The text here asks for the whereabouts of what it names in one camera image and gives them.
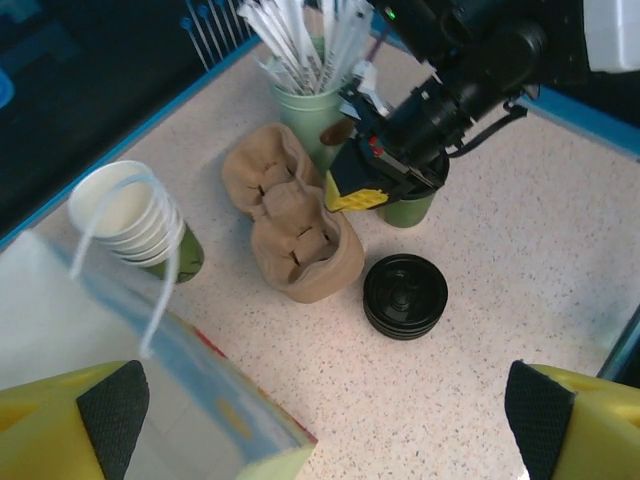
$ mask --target stack of white cups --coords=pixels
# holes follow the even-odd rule
[[[83,179],[71,193],[69,218],[85,233],[101,202],[114,187],[129,178],[133,182],[112,195],[93,230],[93,239],[109,249],[122,262],[148,268],[166,261],[180,245],[186,225],[178,208],[153,172],[144,163],[123,160],[106,165]]]

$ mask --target stack of black lids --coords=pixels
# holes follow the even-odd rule
[[[422,257],[398,254],[383,258],[364,282],[364,311],[383,335],[414,340],[438,322],[448,298],[447,282]]]

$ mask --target green cup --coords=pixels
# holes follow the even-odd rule
[[[323,38],[314,37],[313,43],[318,55],[323,58]],[[340,113],[344,101],[340,97],[340,88],[319,95],[302,96],[287,93],[271,85],[271,92],[280,110],[280,121],[298,137],[322,178],[340,149],[339,146],[326,146],[320,142],[322,132],[344,118]]]
[[[449,159],[438,158],[430,165],[444,183],[449,175]],[[436,196],[436,189],[418,187],[402,200],[378,209],[378,216],[392,227],[411,228],[418,225],[429,211]]]
[[[178,249],[180,251],[180,264],[178,265],[176,283],[184,283],[191,280],[200,271],[204,263],[204,250],[189,225],[185,225],[184,236]],[[167,262],[168,256],[164,256],[164,260],[160,260],[155,265],[147,266],[148,262],[139,262],[137,266],[160,279],[164,279]],[[136,266],[136,262],[126,263]]]

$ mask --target speckled countertop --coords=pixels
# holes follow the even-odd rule
[[[391,47],[377,63],[392,103],[426,77]],[[250,223],[227,199],[220,166],[239,138],[276,119],[246,57],[123,156],[156,171],[207,255],[176,288],[172,310],[320,439],[300,480],[520,477],[503,411],[509,366],[524,359],[588,374],[601,366],[640,301],[640,166],[530,117],[453,163],[418,227],[350,214],[367,268],[411,252],[447,278],[440,323],[402,343],[366,321],[362,279],[315,305],[263,282]],[[65,209],[38,230],[77,240]],[[117,274],[158,290],[138,271]]]

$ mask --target brown cup carrier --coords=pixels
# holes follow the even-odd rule
[[[362,244],[342,213],[324,208],[318,172],[288,127],[267,125],[243,139],[225,160],[222,181],[254,221],[251,248],[273,288],[313,303],[360,276]]]

